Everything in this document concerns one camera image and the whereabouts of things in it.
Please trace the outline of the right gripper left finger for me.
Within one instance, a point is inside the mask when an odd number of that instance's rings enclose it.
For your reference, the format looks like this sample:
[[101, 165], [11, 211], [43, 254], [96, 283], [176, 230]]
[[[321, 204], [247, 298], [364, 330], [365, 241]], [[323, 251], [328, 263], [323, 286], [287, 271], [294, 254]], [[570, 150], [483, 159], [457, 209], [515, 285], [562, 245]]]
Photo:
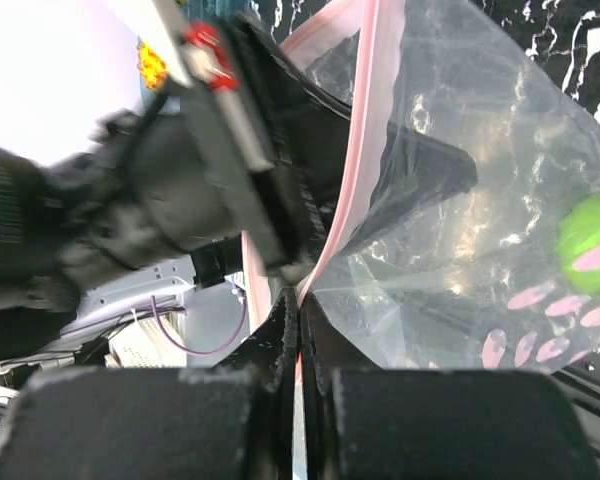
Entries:
[[0, 431], [0, 479], [289, 479], [295, 292], [211, 368], [67, 368], [30, 378]]

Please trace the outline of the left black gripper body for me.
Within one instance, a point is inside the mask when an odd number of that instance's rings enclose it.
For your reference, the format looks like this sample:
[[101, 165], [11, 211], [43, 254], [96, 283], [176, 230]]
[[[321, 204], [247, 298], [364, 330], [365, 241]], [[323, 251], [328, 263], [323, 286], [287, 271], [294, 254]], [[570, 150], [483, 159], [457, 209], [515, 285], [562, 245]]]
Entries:
[[320, 254], [316, 145], [302, 131], [320, 92], [249, 19], [196, 23], [219, 43], [231, 88], [168, 82], [94, 155], [94, 266], [136, 270], [247, 233], [268, 270]]

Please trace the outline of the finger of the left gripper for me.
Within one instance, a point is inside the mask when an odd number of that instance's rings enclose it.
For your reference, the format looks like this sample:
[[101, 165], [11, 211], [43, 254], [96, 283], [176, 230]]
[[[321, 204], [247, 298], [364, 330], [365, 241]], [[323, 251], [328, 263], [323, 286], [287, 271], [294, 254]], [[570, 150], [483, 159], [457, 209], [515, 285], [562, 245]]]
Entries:
[[[474, 160], [463, 150], [409, 128], [399, 116], [406, 67], [403, 14], [317, 14], [282, 44], [251, 27], [258, 64], [254, 90], [289, 191], [304, 201], [298, 228], [313, 260], [350, 255], [413, 213], [469, 192]], [[358, 40], [353, 99], [344, 103], [306, 68], [349, 37]]]

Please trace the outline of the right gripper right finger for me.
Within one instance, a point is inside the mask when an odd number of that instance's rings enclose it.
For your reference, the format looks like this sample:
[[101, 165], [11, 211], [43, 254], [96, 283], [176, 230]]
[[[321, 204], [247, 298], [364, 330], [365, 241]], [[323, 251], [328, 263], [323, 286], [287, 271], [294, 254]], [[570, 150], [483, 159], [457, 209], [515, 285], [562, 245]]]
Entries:
[[311, 479], [597, 479], [567, 397], [515, 370], [384, 370], [299, 310]]

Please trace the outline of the clear zip top bag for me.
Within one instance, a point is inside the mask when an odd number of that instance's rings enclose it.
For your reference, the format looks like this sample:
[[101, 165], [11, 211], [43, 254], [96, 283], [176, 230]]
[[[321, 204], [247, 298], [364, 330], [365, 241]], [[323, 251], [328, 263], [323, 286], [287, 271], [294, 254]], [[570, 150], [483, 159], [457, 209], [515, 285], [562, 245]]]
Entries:
[[[403, 14], [399, 116], [475, 162], [467, 193], [298, 287], [391, 368], [550, 373], [600, 347], [600, 296], [562, 272], [559, 223], [600, 192], [600, 1], [285, 1], [260, 15], [282, 44], [317, 14]], [[358, 40], [306, 68], [350, 103]]]

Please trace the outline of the fake orange pineapple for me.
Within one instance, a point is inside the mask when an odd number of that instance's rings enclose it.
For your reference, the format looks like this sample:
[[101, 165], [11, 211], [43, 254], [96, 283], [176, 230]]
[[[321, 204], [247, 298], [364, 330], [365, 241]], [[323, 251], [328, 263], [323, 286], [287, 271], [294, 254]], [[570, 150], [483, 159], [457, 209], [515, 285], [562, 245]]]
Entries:
[[168, 76], [168, 70], [162, 58], [143, 41], [137, 46], [138, 65], [143, 85], [149, 90], [162, 86]]

